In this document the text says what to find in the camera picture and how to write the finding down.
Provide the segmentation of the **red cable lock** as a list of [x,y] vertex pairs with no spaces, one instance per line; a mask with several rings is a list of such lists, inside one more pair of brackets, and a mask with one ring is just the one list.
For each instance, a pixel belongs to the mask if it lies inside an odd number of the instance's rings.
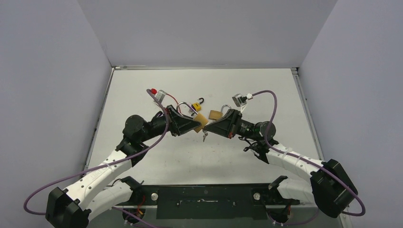
[[167,93],[166,95],[167,95],[168,97],[170,97],[173,101],[175,101],[175,103],[177,104],[178,112],[179,112],[180,114],[182,114],[178,100],[177,100],[174,96],[172,96],[171,94],[169,94],[169,93]]

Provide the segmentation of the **yellow black padlock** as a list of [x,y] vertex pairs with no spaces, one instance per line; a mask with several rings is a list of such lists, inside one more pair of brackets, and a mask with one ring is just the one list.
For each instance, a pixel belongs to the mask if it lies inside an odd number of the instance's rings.
[[192,109],[193,109],[195,112],[199,112],[199,111],[202,109],[201,105],[202,105],[203,103],[204,103],[204,98],[201,97],[201,98],[198,99],[197,102],[193,103],[193,104],[191,105],[191,107],[192,107]]

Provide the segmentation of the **brass padlock long shackle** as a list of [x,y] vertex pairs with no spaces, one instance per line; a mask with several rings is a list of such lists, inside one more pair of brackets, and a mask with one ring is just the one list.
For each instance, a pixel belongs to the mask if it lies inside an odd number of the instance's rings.
[[195,131],[196,133],[199,133],[200,131],[202,131],[203,128],[209,123],[209,120],[208,120],[204,115],[198,113],[198,112],[196,111],[196,109],[193,108],[192,105],[189,104],[189,103],[187,103],[187,102],[180,102],[180,103],[178,103],[177,106],[176,106],[176,110],[177,110],[177,111],[180,109],[180,106],[181,106],[181,105],[186,105],[186,106],[188,106],[188,108],[190,109],[190,111],[194,114],[194,116],[192,116],[192,119],[200,124],[198,127],[196,127],[196,128],[194,129],[194,131]]

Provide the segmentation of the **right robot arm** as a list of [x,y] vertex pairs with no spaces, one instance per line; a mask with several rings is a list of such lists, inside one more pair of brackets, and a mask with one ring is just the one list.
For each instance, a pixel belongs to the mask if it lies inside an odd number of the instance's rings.
[[220,119],[204,126],[204,131],[232,139],[236,135],[251,140],[245,151],[252,150],[261,161],[281,167],[302,178],[292,182],[281,180],[269,189],[269,199],[276,204],[285,199],[316,204],[331,218],[346,214],[345,209],[358,191],[341,163],[334,159],[312,159],[286,148],[274,140],[275,126],[270,121],[251,123],[242,119],[240,111],[230,109]]

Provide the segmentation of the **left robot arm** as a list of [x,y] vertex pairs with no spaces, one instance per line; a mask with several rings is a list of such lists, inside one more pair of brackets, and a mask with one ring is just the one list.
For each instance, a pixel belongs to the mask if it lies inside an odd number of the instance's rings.
[[91,220],[117,204],[137,204],[142,192],[135,179],[127,176],[112,187],[108,184],[145,156],[150,149],[146,141],[162,138],[167,132],[180,136],[202,126],[172,105],[162,113],[149,122],[136,114],[128,117],[122,141],[98,167],[89,169],[84,177],[66,188],[57,187],[49,193],[46,220],[55,228],[86,228]]

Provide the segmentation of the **brass padlock short shackle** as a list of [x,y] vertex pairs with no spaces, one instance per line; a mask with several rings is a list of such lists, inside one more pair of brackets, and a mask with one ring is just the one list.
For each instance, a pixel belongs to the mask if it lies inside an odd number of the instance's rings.
[[223,111],[224,111],[225,108],[231,109],[231,106],[228,105],[228,104],[224,104],[221,107],[220,111],[210,110],[209,115],[208,115],[208,119],[212,120],[212,121],[217,121],[218,119],[222,118],[223,115],[224,115]]

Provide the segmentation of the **keys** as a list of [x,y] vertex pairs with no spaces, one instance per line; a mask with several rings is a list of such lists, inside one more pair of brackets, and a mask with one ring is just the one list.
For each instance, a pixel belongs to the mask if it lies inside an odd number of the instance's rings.
[[203,130],[203,138],[202,138],[202,141],[203,141],[203,142],[205,142],[207,136],[208,136],[208,131]]

